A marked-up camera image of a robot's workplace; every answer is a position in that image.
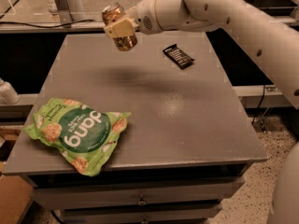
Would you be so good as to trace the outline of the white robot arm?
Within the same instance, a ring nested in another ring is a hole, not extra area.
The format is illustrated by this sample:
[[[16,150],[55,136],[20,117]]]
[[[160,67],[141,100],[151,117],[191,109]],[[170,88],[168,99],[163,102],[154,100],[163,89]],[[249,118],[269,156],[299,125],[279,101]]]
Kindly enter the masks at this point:
[[[221,28],[260,70],[299,107],[299,34],[244,0],[142,0],[105,27],[124,38],[140,31],[204,31]]]

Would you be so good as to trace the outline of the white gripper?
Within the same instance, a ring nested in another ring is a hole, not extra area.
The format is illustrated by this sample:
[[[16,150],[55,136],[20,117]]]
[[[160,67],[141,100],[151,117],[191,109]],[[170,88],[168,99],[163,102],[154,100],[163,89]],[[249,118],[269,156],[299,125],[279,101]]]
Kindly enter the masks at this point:
[[[126,10],[128,16],[106,21],[104,31],[109,38],[122,38],[135,35],[135,31],[152,35],[163,31],[156,16],[157,0],[142,0]]]

